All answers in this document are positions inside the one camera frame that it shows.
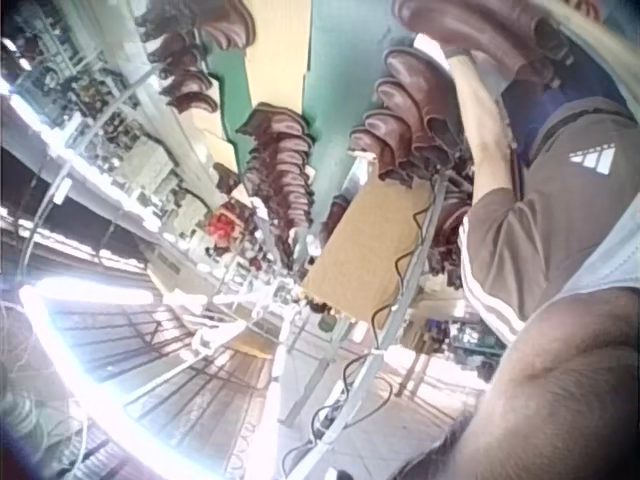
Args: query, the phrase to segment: cardboard box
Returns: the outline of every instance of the cardboard box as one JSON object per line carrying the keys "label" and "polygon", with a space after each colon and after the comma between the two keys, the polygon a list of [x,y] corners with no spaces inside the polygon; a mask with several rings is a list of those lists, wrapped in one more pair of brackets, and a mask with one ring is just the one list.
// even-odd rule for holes
{"label": "cardboard box", "polygon": [[[372,177],[351,203],[302,285],[312,298],[364,321],[395,299],[399,284],[394,263],[416,247],[419,230],[413,215],[424,210],[433,197],[427,182],[416,181],[409,190]],[[403,274],[408,263],[406,259],[399,265]],[[379,327],[386,316],[377,317]]]}

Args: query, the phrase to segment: red object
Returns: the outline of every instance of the red object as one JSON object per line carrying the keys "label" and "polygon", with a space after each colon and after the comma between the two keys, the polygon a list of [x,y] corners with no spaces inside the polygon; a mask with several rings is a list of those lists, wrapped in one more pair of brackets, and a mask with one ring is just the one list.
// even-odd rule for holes
{"label": "red object", "polygon": [[235,230],[236,222],[224,213],[213,215],[207,225],[207,233],[219,247],[231,245]]}

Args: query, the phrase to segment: metal pole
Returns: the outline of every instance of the metal pole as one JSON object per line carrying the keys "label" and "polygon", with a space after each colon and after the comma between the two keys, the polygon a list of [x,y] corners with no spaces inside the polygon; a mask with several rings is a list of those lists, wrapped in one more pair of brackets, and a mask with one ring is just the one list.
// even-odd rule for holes
{"label": "metal pole", "polygon": [[438,223],[438,216],[444,203],[446,190],[446,176],[440,176],[435,188],[434,204],[429,210],[422,226],[422,238],[424,240],[416,249],[409,262],[404,281],[405,288],[400,292],[395,307],[391,309],[391,313],[380,337],[380,351],[372,352],[364,360],[364,365],[358,373],[350,395],[340,413],[322,439],[319,440],[316,446],[295,466],[291,474],[287,477],[288,480],[304,480],[307,478],[313,467],[322,459],[323,455],[333,447],[333,443],[338,438],[338,435],[344,430],[347,423],[357,412],[369,390],[369,386],[373,383],[375,376],[384,364],[384,355],[382,355],[382,353],[396,341],[398,333],[404,324],[406,312],[415,296],[423,266],[427,260],[427,253],[433,242],[433,236]]}
{"label": "metal pole", "polygon": [[300,328],[296,332],[296,336],[293,337],[293,340],[291,340],[291,344],[289,345],[289,348],[287,348],[287,353],[293,353],[293,351],[295,350],[298,340],[300,340],[300,337],[304,333],[304,329],[307,328],[307,325],[311,320],[311,313],[312,313],[311,309],[305,305],[304,310],[300,312],[300,315],[304,315],[304,318],[302,319],[302,322],[300,322]]}
{"label": "metal pole", "polygon": [[324,374],[327,372],[327,370],[329,370],[331,364],[336,361],[336,355],[338,354],[338,350],[340,349],[340,343],[342,342],[344,333],[349,327],[349,322],[344,318],[341,318],[340,321],[340,325],[336,326],[336,329],[333,332],[334,335],[331,339],[331,345],[327,349],[327,353],[325,353],[324,357],[318,362],[318,365],[316,365],[316,368],[311,374],[311,377],[309,377],[309,381],[304,386],[304,391],[302,392],[300,398],[296,400],[296,402],[291,407],[291,410],[289,410],[289,413],[287,413],[285,419],[282,420],[282,424],[285,427],[293,427],[293,424],[298,419],[298,416],[302,412],[302,409],[307,404],[316,388],[318,388],[318,385],[320,385],[320,381],[322,381]]}
{"label": "metal pole", "polygon": [[396,391],[396,397],[400,398],[402,396],[404,391],[407,389],[409,382],[413,378],[413,375],[416,373],[416,367],[418,366],[418,362],[422,358],[422,351],[424,350],[425,343],[426,342],[424,341],[424,336],[418,340],[416,345],[416,355],[413,357],[411,366],[409,367],[407,372],[404,374],[404,378],[400,382],[400,385],[398,385],[398,390]]}
{"label": "metal pole", "polygon": [[[138,80],[132,83],[129,86],[129,88],[127,88],[124,92],[122,92],[122,94],[118,98],[116,98],[113,101],[113,103],[109,105],[105,109],[105,111],[102,112],[102,114],[96,119],[95,123],[93,124],[91,129],[89,129],[89,131],[84,135],[84,137],[80,139],[77,146],[75,147],[75,151],[78,153],[82,153],[85,147],[89,144],[89,142],[93,138],[93,136],[96,133],[98,133],[98,130],[100,130],[100,128],[105,124],[105,122],[109,119],[109,117],[111,117],[111,115],[116,111],[116,109],[120,105],[122,105],[122,103],[127,98],[129,98],[141,85],[143,85],[147,80],[149,80],[149,78],[155,75],[162,67],[163,67],[163,64],[154,65],[152,68],[147,70],[147,72],[144,73],[140,78],[138,78]],[[66,178],[67,174],[69,173],[69,170],[71,170],[72,165],[73,165],[73,157],[70,157],[62,165],[62,168],[60,169],[60,172],[58,172],[58,176],[55,178],[55,180],[51,182],[49,189],[47,190],[47,192],[44,195],[44,198],[42,199],[42,203],[40,203],[40,206],[38,207],[38,211],[36,212],[36,215],[33,219],[33,228],[31,229],[31,232],[29,232],[29,237],[27,238],[27,241],[22,249],[22,254],[20,255],[20,263],[18,266],[19,277],[24,277],[25,267],[27,265],[27,262],[29,261],[29,257],[31,256],[31,252],[33,250],[35,234],[37,230],[42,226],[42,224],[44,223],[44,219],[46,218],[49,211],[51,210],[53,196],[58,191],[58,188],[60,188],[62,181]]]}

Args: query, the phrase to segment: fluorescent light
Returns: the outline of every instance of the fluorescent light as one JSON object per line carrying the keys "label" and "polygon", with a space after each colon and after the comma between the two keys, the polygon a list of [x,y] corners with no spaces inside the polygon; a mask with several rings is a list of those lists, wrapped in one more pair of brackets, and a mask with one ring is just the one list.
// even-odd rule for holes
{"label": "fluorescent light", "polygon": [[2,39],[2,43],[4,44],[5,47],[7,47],[9,50],[11,50],[12,52],[17,52],[18,48],[16,47],[16,44],[13,43],[11,40],[9,40],[8,38],[3,38]]}
{"label": "fluorescent light", "polygon": [[58,190],[56,190],[56,193],[53,195],[53,203],[55,203],[56,205],[61,205],[66,198],[67,193],[69,193],[71,185],[73,185],[71,179],[69,177],[65,177],[65,179],[62,180],[62,183],[58,187]]}
{"label": "fluorescent light", "polygon": [[121,288],[71,277],[48,277],[36,284],[40,295],[72,302],[107,303],[114,305],[148,305],[153,294],[139,288]]}
{"label": "fluorescent light", "polygon": [[40,344],[49,356],[64,384],[113,442],[140,460],[162,478],[183,480],[221,480],[218,475],[189,461],[187,457],[162,444],[118,405],[108,387],[98,385],[84,371],[53,327],[49,312],[37,290],[27,285],[20,289],[20,300]]}
{"label": "fluorescent light", "polygon": [[171,233],[169,233],[169,232],[164,232],[164,233],[162,234],[162,237],[163,237],[167,242],[170,242],[170,243],[176,243],[176,236],[175,236],[175,235],[172,235],[172,234],[171,234]]}
{"label": "fluorescent light", "polygon": [[27,62],[26,58],[21,58],[20,60],[18,60],[18,63],[20,64],[20,66],[22,68],[24,68],[27,71],[31,71],[31,65],[29,65],[29,62]]}

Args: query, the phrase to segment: cardboard sheet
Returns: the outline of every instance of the cardboard sheet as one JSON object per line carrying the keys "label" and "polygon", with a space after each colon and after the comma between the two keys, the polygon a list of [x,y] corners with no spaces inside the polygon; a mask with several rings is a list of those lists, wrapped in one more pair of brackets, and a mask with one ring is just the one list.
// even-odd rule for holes
{"label": "cardboard sheet", "polygon": [[[432,190],[416,182],[413,190],[382,183],[374,176],[358,193],[322,255],[303,282],[311,297],[368,321],[398,292],[396,259],[419,238],[414,213],[429,205]],[[409,260],[400,263],[404,273]],[[386,314],[378,318],[384,324]]]}
{"label": "cardboard sheet", "polygon": [[311,0],[245,0],[256,24],[256,43],[245,66],[251,102],[302,113],[309,61]]}

